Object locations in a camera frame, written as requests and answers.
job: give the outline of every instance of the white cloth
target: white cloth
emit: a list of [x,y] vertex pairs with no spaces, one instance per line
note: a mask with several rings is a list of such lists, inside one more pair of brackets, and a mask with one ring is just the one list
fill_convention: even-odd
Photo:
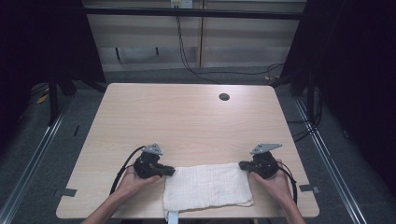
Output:
[[209,206],[251,206],[253,197],[248,173],[238,163],[177,167],[167,176],[163,206],[168,211],[183,211]]

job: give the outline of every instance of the dark floor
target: dark floor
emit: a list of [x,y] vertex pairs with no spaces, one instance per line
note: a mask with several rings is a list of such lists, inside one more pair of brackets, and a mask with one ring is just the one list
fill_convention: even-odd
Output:
[[[266,68],[228,68],[234,72],[265,71]],[[207,71],[219,71],[212,68]],[[221,84],[264,85],[268,80],[261,75],[209,74],[202,75]],[[106,74],[108,82],[152,82],[152,83],[203,83],[185,69],[153,70],[145,72],[114,72]],[[53,196],[56,189],[65,188],[74,168],[79,151],[91,127],[103,94],[77,83],[78,92],[65,112],[63,122],[53,138],[44,160],[26,192],[12,223],[76,223],[80,220],[59,219],[55,215],[60,198]],[[287,120],[301,120],[289,86],[276,88],[276,94]],[[18,182],[26,164],[35,152],[49,121],[49,101],[35,103],[39,95],[32,97],[14,138],[0,159],[0,203],[3,206],[9,193]],[[322,120],[318,129],[344,176],[351,193],[355,196],[367,223],[396,223],[396,201],[378,175],[362,158],[359,148],[347,140],[342,125],[323,105]],[[291,123],[290,132],[303,132],[303,123]],[[330,178],[314,142],[308,135],[296,143],[303,165],[312,186],[320,189],[316,194],[320,214],[308,218],[307,223],[353,223],[332,179]],[[271,223],[286,223],[284,218],[272,218]]]

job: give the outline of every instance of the metal frame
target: metal frame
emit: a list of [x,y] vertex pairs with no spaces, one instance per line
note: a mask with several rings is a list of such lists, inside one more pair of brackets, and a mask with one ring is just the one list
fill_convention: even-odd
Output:
[[194,8],[156,8],[156,7],[31,7],[36,11],[51,13],[78,13],[91,15],[139,15],[139,16],[179,16],[179,17],[214,17],[241,19],[268,19],[299,21],[308,17],[298,12],[268,11],[234,11]]
[[48,148],[50,147],[50,143],[53,137],[58,132],[58,129],[61,126],[62,120],[64,119],[64,114],[67,111],[68,107],[70,106],[72,102],[72,98],[73,97],[71,96],[68,97],[68,100],[65,103],[65,106],[61,111],[61,113],[59,114],[59,116],[56,118],[56,120],[53,121],[53,124],[47,128],[43,138],[41,139],[40,144],[35,150],[35,154],[27,164],[20,180],[18,181],[14,190],[12,190],[11,194],[8,196],[4,206],[1,208],[0,210],[1,224],[11,223],[12,219],[14,218],[23,200],[24,195],[29,189],[30,183],[35,177],[35,173],[37,172],[40,163],[43,161],[44,156]]
[[[306,107],[301,99],[296,100],[297,108],[304,120],[308,120],[307,110]],[[340,195],[346,210],[348,211],[350,217],[352,218],[353,223],[356,224],[367,224],[366,219],[364,218],[363,212],[359,207],[358,202],[356,201],[355,197],[353,196],[352,192],[349,190],[346,181],[344,180],[343,176],[341,175],[340,171],[338,170],[337,165],[335,164],[334,160],[332,159],[332,154],[330,153],[329,149],[327,149],[326,144],[324,143],[318,129],[316,128],[315,124],[307,121],[305,126],[309,132],[311,132],[312,140],[317,147],[318,153],[323,160],[324,165],[329,172],[330,177],[332,178],[332,182],[334,183],[338,194]]]

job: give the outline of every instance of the finger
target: finger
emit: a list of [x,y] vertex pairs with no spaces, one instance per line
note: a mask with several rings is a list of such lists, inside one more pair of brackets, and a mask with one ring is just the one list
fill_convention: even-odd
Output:
[[263,178],[255,172],[250,172],[250,176],[253,177],[255,180],[262,182]]
[[156,182],[157,180],[161,179],[161,177],[159,175],[154,175],[150,178],[145,179],[145,182],[147,182],[148,184],[152,184],[154,182]]
[[126,168],[126,172],[128,172],[128,173],[135,173],[134,167],[133,167],[133,166],[128,166],[128,167]]
[[125,172],[125,175],[133,175],[134,177],[138,177],[135,172]]
[[276,159],[276,161],[277,161],[277,165],[278,165],[279,167],[283,168],[282,160],[281,160],[281,159]]

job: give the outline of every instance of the cable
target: cable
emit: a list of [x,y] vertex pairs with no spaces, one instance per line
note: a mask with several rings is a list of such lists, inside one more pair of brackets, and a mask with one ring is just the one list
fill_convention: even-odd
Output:
[[293,190],[293,200],[297,204],[297,186],[296,186],[297,181],[295,181],[295,179],[293,177],[293,174],[291,173],[291,170],[289,169],[289,167],[287,165],[285,165],[285,163],[283,163],[281,161],[277,161],[277,163],[282,164],[288,170],[288,171],[286,171],[282,167],[278,166],[279,170],[283,171],[288,176],[288,178],[290,179],[291,187],[292,187],[292,190]]
[[286,120],[287,123],[305,123],[307,119],[300,119],[300,120]]
[[209,78],[205,78],[205,77],[200,77],[199,75],[205,75],[205,74],[224,74],[224,73],[226,73],[226,74],[236,74],[236,75],[255,76],[255,75],[261,75],[261,74],[266,74],[266,73],[269,74],[270,71],[272,71],[272,70],[278,68],[278,67],[281,66],[281,65],[284,65],[284,63],[273,63],[273,64],[270,64],[270,65],[267,67],[266,71],[257,72],[257,73],[243,73],[243,72],[230,72],[230,71],[223,71],[223,72],[197,72],[197,71],[193,71],[193,70],[190,68],[189,62],[188,62],[188,60],[187,60],[186,52],[185,52],[185,50],[184,50],[184,43],[183,43],[183,38],[182,38],[182,35],[181,35],[181,25],[180,25],[180,17],[179,17],[179,16],[177,16],[177,32],[178,32],[178,41],[179,41],[180,58],[181,58],[181,61],[183,62],[184,67],[185,67],[188,71],[190,71],[191,73],[193,73],[196,77],[198,77],[198,78],[200,78],[200,79],[203,79],[203,80],[206,80],[206,81],[210,81],[210,82],[213,82],[213,83],[216,83],[216,84],[220,84],[219,82],[217,82],[217,81],[215,81],[215,80],[212,80],[212,79],[209,79]]
[[292,135],[292,137],[296,137],[296,136],[298,136],[300,134],[303,134],[303,133],[306,133],[306,132],[307,132],[307,130],[306,130],[306,128],[304,128],[301,132],[295,133],[294,135]]
[[144,146],[139,147],[137,149],[134,150],[134,152],[128,157],[128,159],[126,160],[126,162],[123,164],[123,166],[120,168],[119,172],[117,173],[116,179],[113,182],[113,186],[111,186],[111,191],[110,194],[114,193],[114,191],[116,190],[117,185],[119,184],[120,178],[122,176],[122,174],[124,173],[124,171],[126,170],[126,165],[128,164],[129,160],[132,158],[132,156],[140,149],[142,149]]
[[40,85],[39,87],[34,88],[33,90],[30,91],[30,95],[33,96],[33,95],[38,94],[39,92],[46,89],[47,85],[48,85],[48,83],[44,83],[44,84]]
[[319,93],[318,96],[319,96],[318,104],[317,104],[317,111],[318,111],[318,113],[314,116],[314,119],[315,119],[315,120],[313,120],[313,127],[312,127],[312,129],[311,129],[311,130],[308,130],[308,132],[305,133],[303,136],[301,136],[301,137],[299,137],[299,138],[297,138],[297,139],[294,139],[294,140],[293,140],[294,143],[297,143],[297,142],[303,140],[305,137],[307,137],[309,134],[311,134],[313,131],[315,131],[315,130],[317,129],[317,127],[319,126],[320,121],[321,121],[321,116],[322,116],[322,107],[323,107],[323,97],[322,97],[321,92]]

